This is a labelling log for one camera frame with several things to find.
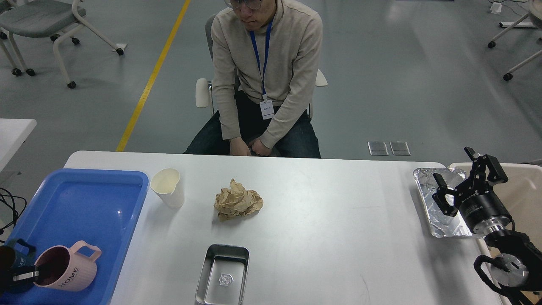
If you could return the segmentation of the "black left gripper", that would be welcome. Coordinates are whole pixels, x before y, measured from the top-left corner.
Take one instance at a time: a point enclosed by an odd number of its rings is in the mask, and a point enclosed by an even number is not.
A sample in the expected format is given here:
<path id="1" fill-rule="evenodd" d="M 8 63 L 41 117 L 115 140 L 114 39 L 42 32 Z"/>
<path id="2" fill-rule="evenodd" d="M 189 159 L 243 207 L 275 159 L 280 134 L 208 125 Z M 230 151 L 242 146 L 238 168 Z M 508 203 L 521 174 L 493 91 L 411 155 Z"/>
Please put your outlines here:
<path id="1" fill-rule="evenodd" d="M 11 269 L 11 272 L 0 272 L 0 296 L 8 291 L 14 282 L 39 282 L 47 279 L 51 273 L 50 264 L 25 265 Z"/>

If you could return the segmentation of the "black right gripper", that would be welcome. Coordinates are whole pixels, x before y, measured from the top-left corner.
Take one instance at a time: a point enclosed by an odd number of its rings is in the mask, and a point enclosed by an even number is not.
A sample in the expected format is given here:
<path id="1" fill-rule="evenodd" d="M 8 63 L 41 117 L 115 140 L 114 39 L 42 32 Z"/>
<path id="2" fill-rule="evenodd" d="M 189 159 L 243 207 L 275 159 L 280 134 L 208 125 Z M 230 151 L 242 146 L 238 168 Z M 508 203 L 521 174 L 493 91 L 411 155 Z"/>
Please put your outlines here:
<path id="1" fill-rule="evenodd" d="M 507 183 L 508 176 L 496 157 L 480 155 L 471 147 L 464 147 L 464 151 L 472 161 L 469 176 L 455 191 L 449 189 L 441 174 L 432 174 L 437 184 L 432 195 L 434 203 L 445 216 L 455 217 L 459 210 L 473 234 L 488 234 L 488 228 L 492 225 L 506 227 L 512 222 L 512 216 L 493 191 L 492 185 Z M 456 195 L 457 207 L 448 203 L 446 195 Z"/>

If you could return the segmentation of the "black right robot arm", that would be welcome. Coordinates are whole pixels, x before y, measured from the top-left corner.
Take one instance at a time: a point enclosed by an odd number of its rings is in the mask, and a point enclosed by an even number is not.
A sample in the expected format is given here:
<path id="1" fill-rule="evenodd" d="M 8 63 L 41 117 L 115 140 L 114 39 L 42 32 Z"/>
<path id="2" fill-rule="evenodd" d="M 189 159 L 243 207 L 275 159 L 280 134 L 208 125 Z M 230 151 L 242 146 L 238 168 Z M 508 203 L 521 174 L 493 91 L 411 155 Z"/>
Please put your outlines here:
<path id="1" fill-rule="evenodd" d="M 509 180 L 498 159 L 471 147 L 464 151 L 472 161 L 469 176 L 450 189 L 441 174 L 433 174 L 437 189 L 432 198 L 444 215 L 460 213 L 472 233 L 481 234 L 488 247 L 499 250 L 494 258 L 479 255 L 474 261 L 482 282 L 513 305 L 530 305 L 525 292 L 541 290 L 541 251 L 527 234 L 515 227 L 507 229 L 514 223 L 513 216 L 493 190 Z"/>

